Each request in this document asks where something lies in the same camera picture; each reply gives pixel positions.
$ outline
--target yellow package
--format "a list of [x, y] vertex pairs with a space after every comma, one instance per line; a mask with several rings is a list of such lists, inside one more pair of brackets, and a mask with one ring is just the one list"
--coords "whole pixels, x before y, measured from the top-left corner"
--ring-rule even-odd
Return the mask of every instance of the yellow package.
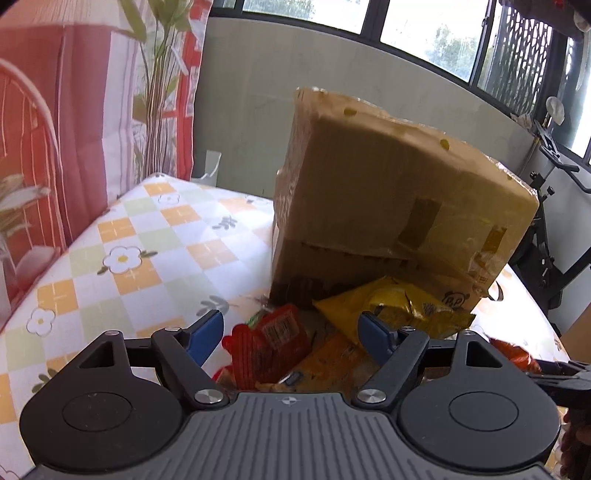
[[335, 332], [304, 358], [284, 383], [297, 393], [340, 392], [350, 400], [378, 369], [367, 353]]
[[446, 338], [468, 328], [474, 319], [465, 310], [453, 310], [420, 288], [392, 277], [313, 303], [355, 345], [360, 345], [357, 321], [365, 311], [377, 315], [392, 330], [410, 325], [431, 338]]

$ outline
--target gray ribbed surface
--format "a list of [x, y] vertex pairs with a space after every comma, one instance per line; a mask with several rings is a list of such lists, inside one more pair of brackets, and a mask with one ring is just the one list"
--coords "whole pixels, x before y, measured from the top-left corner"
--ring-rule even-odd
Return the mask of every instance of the gray ribbed surface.
[[[540, 466], [505, 477], [508, 480], [551, 478]], [[26, 480], [93, 478], [448, 480], [470, 477], [425, 462], [397, 437], [385, 415], [354, 410], [339, 394], [243, 393], [223, 410], [194, 414], [176, 442], [142, 465], [96, 476], [68, 475], [40, 467], [26, 476]]]

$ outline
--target checkered tablecloth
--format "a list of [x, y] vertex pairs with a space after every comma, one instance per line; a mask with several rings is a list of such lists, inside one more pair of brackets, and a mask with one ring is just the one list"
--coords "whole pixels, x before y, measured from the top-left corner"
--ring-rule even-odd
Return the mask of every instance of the checkered tablecloth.
[[[22, 408], [105, 330], [148, 337], [216, 308], [225, 332], [261, 307], [271, 281], [270, 200], [157, 175], [105, 212], [42, 278], [0, 335], [0, 479], [33, 463], [19, 431]], [[475, 329], [544, 359], [567, 359], [527, 291], [506, 267], [503, 302], [482, 300]], [[218, 347], [204, 365], [229, 365]], [[136, 373], [154, 380], [148, 369]]]

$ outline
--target black circular disc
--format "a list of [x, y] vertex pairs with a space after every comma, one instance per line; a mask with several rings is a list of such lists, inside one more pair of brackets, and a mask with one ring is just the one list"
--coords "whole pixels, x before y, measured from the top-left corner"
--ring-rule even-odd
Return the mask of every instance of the black circular disc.
[[412, 390], [398, 412], [406, 438], [464, 471], [508, 471], [545, 460], [560, 427], [556, 405], [517, 369], [501, 370], [466, 368]]
[[183, 414], [160, 385], [109, 368], [60, 373], [22, 411], [22, 438], [35, 463], [67, 472], [138, 464], [177, 434]]

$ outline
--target hand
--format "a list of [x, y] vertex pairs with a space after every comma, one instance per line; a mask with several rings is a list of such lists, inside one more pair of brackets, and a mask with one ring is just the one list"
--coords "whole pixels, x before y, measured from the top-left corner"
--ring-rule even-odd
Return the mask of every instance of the hand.
[[568, 476], [581, 445], [591, 445], [591, 425], [571, 423], [569, 414], [570, 412], [567, 412], [564, 416], [564, 421], [569, 425], [560, 441], [560, 449], [562, 450], [560, 458], [562, 464], [560, 468], [561, 476]]

